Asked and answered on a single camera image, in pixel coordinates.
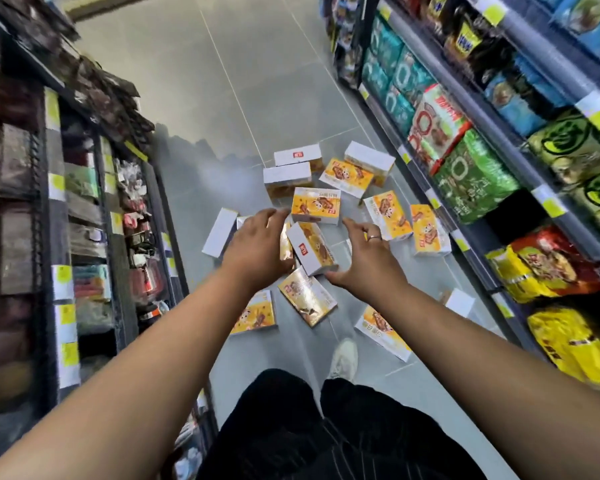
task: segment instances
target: white sneaker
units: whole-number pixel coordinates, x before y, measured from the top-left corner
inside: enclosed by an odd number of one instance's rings
[[[346,379],[353,382],[358,371],[358,346],[352,339],[344,339],[336,347],[327,379]]]

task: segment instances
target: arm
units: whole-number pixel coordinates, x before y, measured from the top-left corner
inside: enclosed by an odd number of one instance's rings
[[[238,316],[293,265],[280,261],[287,215],[269,209],[248,219],[218,271],[0,458],[0,479],[155,475]]]
[[[373,306],[523,479],[600,479],[600,393],[411,286],[374,225],[347,219],[335,285]]]

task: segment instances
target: black pants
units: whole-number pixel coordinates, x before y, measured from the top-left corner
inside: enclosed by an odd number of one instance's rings
[[[320,405],[324,418],[309,384],[264,371],[242,393],[197,478],[485,478],[430,416],[371,387],[328,379]]]

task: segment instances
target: aisle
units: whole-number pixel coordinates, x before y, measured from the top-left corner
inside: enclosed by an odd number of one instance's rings
[[[134,81],[142,112],[158,124],[156,161],[190,289],[215,268],[200,249],[219,209],[250,215],[271,206],[262,168],[273,165],[273,151],[320,142],[328,161],[352,140],[384,149],[357,99],[330,76],[317,0],[145,0],[78,28],[80,48]],[[387,188],[404,204],[416,203],[396,169]],[[343,213],[365,218],[350,200]],[[348,267],[345,229],[325,227],[336,258]],[[454,257],[413,258],[405,242],[393,250],[410,281],[433,297],[454,287],[476,296]],[[489,478],[515,479],[426,367],[414,355],[401,362],[355,331],[364,305],[320,281],[338,307],[313,330],[272,287],[279,327],[228,339],[211,372],[218,423],[270,367],[304,378],[318,393],[336,344],[352,337],[360,353],[357,382],[430,414]],[[470,318],[500,333],[482,303]]]

